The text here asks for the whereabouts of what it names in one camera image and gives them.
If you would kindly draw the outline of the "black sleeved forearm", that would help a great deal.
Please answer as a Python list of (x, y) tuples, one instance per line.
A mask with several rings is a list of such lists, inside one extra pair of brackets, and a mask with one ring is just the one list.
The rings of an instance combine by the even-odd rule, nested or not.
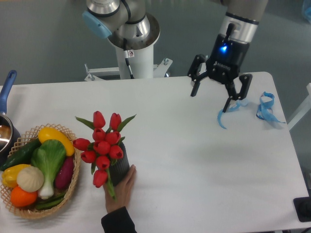
[(105, 233), (136, 233), (135, 224), (132, 221), (126, 207), (119, 208), (106, 214), (101, 219)]

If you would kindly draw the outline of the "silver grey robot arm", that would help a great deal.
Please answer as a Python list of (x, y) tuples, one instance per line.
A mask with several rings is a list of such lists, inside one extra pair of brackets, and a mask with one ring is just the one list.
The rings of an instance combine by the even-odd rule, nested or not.
[[(201, 80), (210, 78), (223, 84), (228, 92), (224, 110), (248, 94), (252, 75), (240, 68), (267, 5), (265, 0), (223, 0), (227, 11), (209, 56), (195, 56), (188, 76), (191, 95)], [(146, 12), (142, 0), (88, 0), (82, 14), (87, 27), (115, 47), (120, 78), (140, 79), (154, 76), (154, 44), (160, 35), (159, 23)]]

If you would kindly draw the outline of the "person's hand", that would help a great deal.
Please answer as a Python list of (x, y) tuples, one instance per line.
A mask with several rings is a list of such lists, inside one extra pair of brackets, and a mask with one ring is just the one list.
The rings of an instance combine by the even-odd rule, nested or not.
[(122, 207), (128, 207), (131, 199), (132, 189), (136, 180), (136, 174), (136, 166), (131, 165), (126, 176), (114, 188), (116, 197), (115, 200), (110, 196), (108, 192), (108, 186), (106, 184), (104, 185), (105, 207), (108, 214)]

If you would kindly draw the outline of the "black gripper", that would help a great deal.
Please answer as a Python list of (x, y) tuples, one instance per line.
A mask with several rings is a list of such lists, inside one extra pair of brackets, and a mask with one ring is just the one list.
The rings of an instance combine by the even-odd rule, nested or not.
[[(242, 83), (240, 92), (235, 89), (234, 79), (238, 77), (245, 55), (250, 47), (249, 43), (226, 39), (223, 34), (216, 38), (214, 47), (208, 60), (203, 54), (197, 54), (188, 70), (187, 76), (191, 78), (192, 91), (190, 96), (195, 97), (202, 79), (207, 76), (224, 84), (228, 92), (228, 99), (224, 105), (223, 113), (229, 109), (232, 100), (243, 100), (253, 79), (252, 74), (243, 74), (239, 77)], [(199, 73), (200, 65), (206, 64), (207, 70)]]

